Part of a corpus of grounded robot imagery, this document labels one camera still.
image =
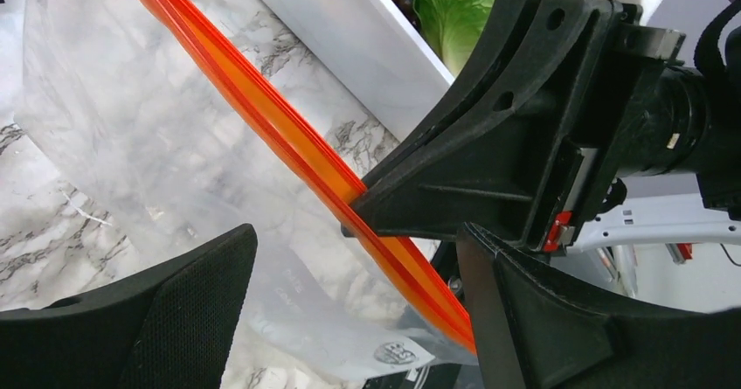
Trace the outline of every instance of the orange strip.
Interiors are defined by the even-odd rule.
[[[475,353],[466,310],[407,238],[379,238],[348,203],[363,182],[190,0],[141,0],[232,107],[359,237],[402,295],[430,323]]]

